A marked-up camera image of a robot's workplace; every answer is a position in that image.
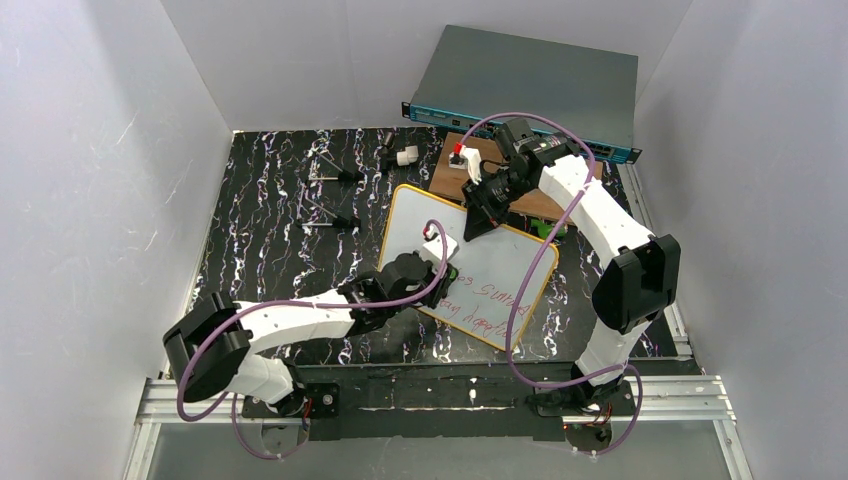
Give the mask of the green black whiteboard eraser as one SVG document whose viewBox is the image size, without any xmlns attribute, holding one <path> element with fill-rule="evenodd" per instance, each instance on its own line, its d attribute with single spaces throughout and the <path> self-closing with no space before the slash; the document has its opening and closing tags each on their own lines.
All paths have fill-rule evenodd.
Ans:
<svg viewBox="0 0 848 480">
<path fill-rule="evenodd" d="M 459 270 L 452 264 L 447 265 L 446 277 L 449 283 L 453 283 L 458 277 Z"/>
</svg>

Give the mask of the orange framed whiteboard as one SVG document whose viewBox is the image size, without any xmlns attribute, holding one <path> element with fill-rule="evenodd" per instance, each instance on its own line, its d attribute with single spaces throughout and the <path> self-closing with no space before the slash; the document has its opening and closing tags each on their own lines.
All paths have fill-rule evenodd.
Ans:
<svg viewBox="0 0 848 480">
<path fill-rule="evenodd" d="M 524 294 L 518 296 L 531 262 L 543 244 L 542 239 L 501 225 L 465 242 L 464 208 L 402 184 L 392 194 L 378 265 L 383 266 L 401 253 L 420 249 L 424 243 L 423 229 L 431 219 L 439 221 L 445 233 L 458 242 L 459 250 L 450 264 L 459 272 L 448 295 L 436 308 L 420 307 L 418 311 L 504 350 L 508 316 L 511 309 L 516 308 L 511 334 L 511 342 L 515 344 L 557 266 L 556 247 L 546 248 Z"/>
</svg>

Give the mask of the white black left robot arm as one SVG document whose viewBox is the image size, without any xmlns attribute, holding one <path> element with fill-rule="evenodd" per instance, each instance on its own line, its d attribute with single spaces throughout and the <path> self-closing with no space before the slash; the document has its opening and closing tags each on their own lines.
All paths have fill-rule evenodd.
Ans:
<svg viewBox="0 0 848 480">
<path fill-rule="evenodd" d="M 213 293 L 163 336 L 178 386 L 178 415 L 197 421 L 201 417 L 189 414 L 187 404 L 211 400 L 219 405 L 232 393 L 292 416 L 308 400 L 306 385 L 293 363 L 266 358 L 264 351 L 378 330 L 406 308 L 436 307 L 457 277 L 450 263 L 412 252 L 312 297 L 251 303 Z"/>
</svg>

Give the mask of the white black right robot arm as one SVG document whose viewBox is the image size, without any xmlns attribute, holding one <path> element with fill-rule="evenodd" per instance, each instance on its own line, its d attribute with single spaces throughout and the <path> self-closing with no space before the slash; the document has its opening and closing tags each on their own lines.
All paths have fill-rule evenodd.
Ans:
<svg viewBox="0 0 848 480">
<path fill-rule="evenodd" d="M 533 131 L 540 116 L 507 112 L 493 139 L 505 162 L 494 173 L 466 137 L 452 158 L 464 161 L 462 186 L 467 208 L 464 239 L 493 231 L 511 205 L 538 190 L 562 208 L 555 225 L 571 221 L 598 255 L 602 275 L 591 301 L 596 314 L 590 340 L 562 383 L 517 378 L 533 387 L 528 404 L 546 409 L 585 409 L 603 405 L 619 390 L 635 344 L 649 323 L 676 299 L 681 247 L 670 234 L 657 236 L 635 220 L 595 178 L 590 147 L 572 132 L 547 120 L 553 133 Z"/>
</svg>

